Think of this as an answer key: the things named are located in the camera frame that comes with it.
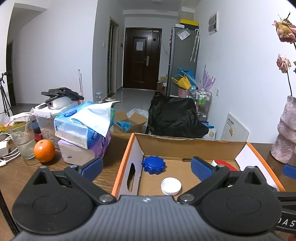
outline refrigerator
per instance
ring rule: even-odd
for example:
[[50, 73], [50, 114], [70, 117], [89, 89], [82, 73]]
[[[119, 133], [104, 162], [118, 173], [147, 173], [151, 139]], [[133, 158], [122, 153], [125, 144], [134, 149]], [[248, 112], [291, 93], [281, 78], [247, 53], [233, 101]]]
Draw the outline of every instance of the refrigerator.
[[190, 35], [187, 38], [181, 40], [178, 36], [178, 32], [180, 30], [184, 29], [175, 26], [172, 28], [172, 42], [170, 44], [170, 62], [168, 66], [168, 82], [166, 92], [167, 96], [178, 95], [178, 87], [171, 80], [172, 76], [180, 72], [177, 70], [178, 67], [192, 70], [194, 74], [196, 72], [197, 61], [194, 62], [195, 51], [192, 61], [190, 61], [190, 58], [197, 32], [193, 30], [187, 30], [190, 32]]

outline black bag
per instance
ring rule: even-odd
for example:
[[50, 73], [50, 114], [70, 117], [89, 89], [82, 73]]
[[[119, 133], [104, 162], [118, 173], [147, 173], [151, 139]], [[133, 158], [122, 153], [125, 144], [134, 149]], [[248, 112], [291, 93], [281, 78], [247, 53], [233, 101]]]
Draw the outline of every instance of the black bag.
[[153, 135], [202, 138], [209, 132], [191, 98], [168, 97], [155, 92], [149, 108], [148, 128]]

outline door handle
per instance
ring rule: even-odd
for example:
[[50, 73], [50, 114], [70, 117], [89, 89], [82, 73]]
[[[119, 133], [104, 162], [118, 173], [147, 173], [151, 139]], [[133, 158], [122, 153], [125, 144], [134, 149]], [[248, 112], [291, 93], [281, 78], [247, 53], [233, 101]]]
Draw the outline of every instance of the door handle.
[[147, 58], [144, 60], [146, 60], [146, 66], [149, 66], [149, 56], [147, 56]]

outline dried rose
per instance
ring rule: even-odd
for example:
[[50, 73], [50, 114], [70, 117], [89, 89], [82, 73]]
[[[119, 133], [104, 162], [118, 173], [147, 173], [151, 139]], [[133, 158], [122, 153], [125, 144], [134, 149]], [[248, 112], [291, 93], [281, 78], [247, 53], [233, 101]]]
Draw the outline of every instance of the dried rose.
[[274, 21], [273, 25], [276, 26], [276, 32], [281, 42], [293, 43], [296, 42], [296, 26], [288, 20], [288, 17], [284, 20], [280, 17], [280, 22]]
[[278, 54], [278, 59], [276, 62], [277, 66], [279, 67], [279, 70], [282, 71], [282, 73], [287, 73], [288, 69], [291, 67], [290, 61], [287, 59], [287, 57], [284, 54]]

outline dark brown door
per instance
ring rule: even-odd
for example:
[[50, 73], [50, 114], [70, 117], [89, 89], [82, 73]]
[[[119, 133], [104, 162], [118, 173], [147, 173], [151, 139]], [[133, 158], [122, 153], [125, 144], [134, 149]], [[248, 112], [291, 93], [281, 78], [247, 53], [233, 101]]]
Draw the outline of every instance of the dark brown door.
[[161, 29], [126, 28], [123, 87], [156, 90]]

